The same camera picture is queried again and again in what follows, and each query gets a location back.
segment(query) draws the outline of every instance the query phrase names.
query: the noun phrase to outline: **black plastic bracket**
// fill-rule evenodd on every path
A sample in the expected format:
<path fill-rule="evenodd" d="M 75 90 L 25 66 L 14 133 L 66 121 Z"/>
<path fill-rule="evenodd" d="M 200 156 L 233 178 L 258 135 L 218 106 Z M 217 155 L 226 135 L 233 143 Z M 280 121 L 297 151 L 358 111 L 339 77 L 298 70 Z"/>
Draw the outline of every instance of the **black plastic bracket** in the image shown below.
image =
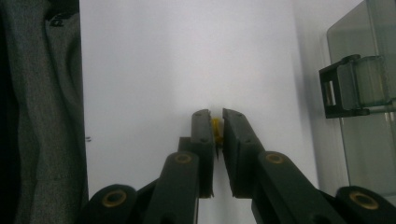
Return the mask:
<path fill-rule="evenodd" d="M 360 58 L 358 54 L 351 55 L 319 71 L 326 119 L 370 115 L 370 110 L 359 104 L 353 70 L 353 63 Z M 339 72 L 341 67 L 346 70 L 345 73 Z"/>

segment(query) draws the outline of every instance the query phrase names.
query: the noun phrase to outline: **screw hole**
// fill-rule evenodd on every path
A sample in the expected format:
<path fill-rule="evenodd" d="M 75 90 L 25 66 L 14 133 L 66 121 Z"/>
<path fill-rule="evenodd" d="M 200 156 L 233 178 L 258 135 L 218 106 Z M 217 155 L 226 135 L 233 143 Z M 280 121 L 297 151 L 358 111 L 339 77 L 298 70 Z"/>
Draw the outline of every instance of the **screw hole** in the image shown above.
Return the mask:
<path fill-rule="evenodd" d="M 187 154 L 179 154 L 175 157 L 175 161 L 178 163 L 189 163 L 191 160 L 191 156 Z"/>
<path fill-rule="evenodd" d="M 126 200 L 126 192 L 122 189 L 110 191 L 103 197 L 102 205 L 105 207 L 116 207 L 123 204 Z"/>
<path fill-rule="evenodd" d="M 379 204 L 375 199 L 359 191 L 350 192 L 349 199 L 365 209 L 376 210 L 379 207 Z"/>
<path fill-rule="evenodd" d="M 275 154 L 275 153 L 266 155 L 265 159 L 267 159 L 269 162 L 275 163 L 275 164 L 280 164 L 284 161 L 282 156 Z"/>

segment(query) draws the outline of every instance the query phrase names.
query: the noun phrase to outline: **gray cloth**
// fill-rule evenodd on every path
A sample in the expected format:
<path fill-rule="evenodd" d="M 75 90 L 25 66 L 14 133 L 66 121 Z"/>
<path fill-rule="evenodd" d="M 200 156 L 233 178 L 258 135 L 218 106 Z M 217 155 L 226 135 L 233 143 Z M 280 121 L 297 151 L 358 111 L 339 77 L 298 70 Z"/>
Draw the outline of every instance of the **gray cloth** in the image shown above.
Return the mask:
<path fill-rule="evenodd" d="M 20 109 L 15 223 L 73 223 L 87 197 L 79 16 L 46 21 L 45 0 L 2 0 L 0 8 Z"/>

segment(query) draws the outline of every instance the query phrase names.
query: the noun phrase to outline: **small yellow object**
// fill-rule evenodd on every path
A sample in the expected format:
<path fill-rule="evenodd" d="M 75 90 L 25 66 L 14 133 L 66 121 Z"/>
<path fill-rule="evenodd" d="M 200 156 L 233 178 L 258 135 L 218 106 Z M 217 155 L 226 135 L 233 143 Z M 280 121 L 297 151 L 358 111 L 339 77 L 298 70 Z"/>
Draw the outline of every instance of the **small yellow object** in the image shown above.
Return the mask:
<path fill-rule="evenodd" d="M 212 129 L 213 134 L 215 135 L 216 145 L 221 145 L 223 142 L 223 138 L 220 136 L 219 119 L 212 119 Z"/>

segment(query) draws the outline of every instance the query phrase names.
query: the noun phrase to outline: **white backdrop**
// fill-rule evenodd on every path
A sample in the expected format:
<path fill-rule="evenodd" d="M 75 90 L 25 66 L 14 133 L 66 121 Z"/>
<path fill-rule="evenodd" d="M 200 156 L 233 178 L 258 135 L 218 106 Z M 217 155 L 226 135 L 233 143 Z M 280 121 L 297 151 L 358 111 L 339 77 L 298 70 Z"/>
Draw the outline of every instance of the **white backdrop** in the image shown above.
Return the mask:
<path fill-rule="evenodd" d="M 147 185 L 190 136 L 191 114 L 220 117 L 223 107 L 329 188 L 318 178 L 329 162 L 314 148 L 342 144 L 337 121 L 323 116 L 318 70 L 329 64 L 327 29 L 359 2 L 81 0 L 90 197 L 111 184 Z M 222 157 L 215 169 L 199 223 L 255 223 L 250 200 L 232 198 Z"/>

